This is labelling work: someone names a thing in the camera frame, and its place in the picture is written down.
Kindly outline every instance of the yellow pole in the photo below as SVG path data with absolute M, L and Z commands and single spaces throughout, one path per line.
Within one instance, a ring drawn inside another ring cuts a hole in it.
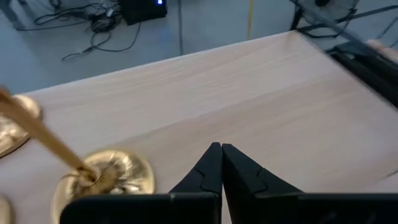
M 248 40 L 250 40 L 251 24 L 253 22 L 254 0 L 250 0 L 249 19 L 248 19 Z

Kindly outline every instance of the gray floor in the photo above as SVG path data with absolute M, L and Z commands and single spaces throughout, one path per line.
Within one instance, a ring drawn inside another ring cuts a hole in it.
M 50 13 L 46 0 L 27 0 L 29 7 L 12 3 L 27 27 L 32 20 Z M 63 0 L 65 5 L 82 6 L 87 1 Z M 398 0 L 361 0 L 359 12 L 397 4 Z M 94 51 L 89 55 L 62 62 L 67 54 L 88 47 L 91 34 L 88 24 L 55 30 L 18 32 L 0 14 L 0 83 L 13 93 L 21 93 L 61 83 L 72 82 L 145 63 L 179 56 L 177 1 L 169 0 L 165 19 L 142 23 L 134 47 L 120 53 Z M 186 54 L 246 40 L 249 0 L 183 0 L 183 43 Z M 289 29 L 294 7 L 288 0 L 256 0 L 252 38 L 285 32 Z M 398 16 L 398 10 L 351 21 L 349 29 L 363 39 L 373 39 Z M 136 33 L 137 26 L 121 25 L 104 47 L 123 48 Z M 326 34 L 328 30 L 316 30 Z M 383 38 L 386 44 L 398 38 L 398 24 Z M 315 40 L 323 49 L 343 39 Z

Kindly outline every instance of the cymbal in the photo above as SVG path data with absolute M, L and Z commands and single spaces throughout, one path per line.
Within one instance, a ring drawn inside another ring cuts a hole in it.
M 110 148 L 89 155 L 84 163 L 96 173 L 94 182 L 77 171 L 65 175 L 52 201 L 52 223 L 58 224 L 65 206 L 71 201 L 96 194 L 153 194 L 155 178 L 151 166 L 141 156 L 120 148 Z
M 13 96 L 34 118 L 41 118 L 40 106 L 30 97 Z M 28 133 L 9 118 L 0 115 L 0 158 L 13 152 L 29 139 Z

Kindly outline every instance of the black machine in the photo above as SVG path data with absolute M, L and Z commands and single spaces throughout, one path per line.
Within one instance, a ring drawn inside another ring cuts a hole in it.
M 167 0 L 119 0 L 119 5 L 127 25 L 163 18 L 167 14 Z
M 168 194 L 81 198 L 60 224 L 221 223 L 223 185 L 234 224 L 398 222 L 397 194 L 306 194 L 233 145 L 214 142 Z

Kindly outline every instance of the wooden table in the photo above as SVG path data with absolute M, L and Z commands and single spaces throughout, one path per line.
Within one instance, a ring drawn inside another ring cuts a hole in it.
M 79 155 L 126 146 L 168 192 L 213 141 L 305 192 L 397 191 L 398 113 L 296 32 L 28 93 Z M 17 223 L 49 223 L 67 168 L 36 141 L 0 160 Z M 223 221 L 229 223 L 226 203 Z

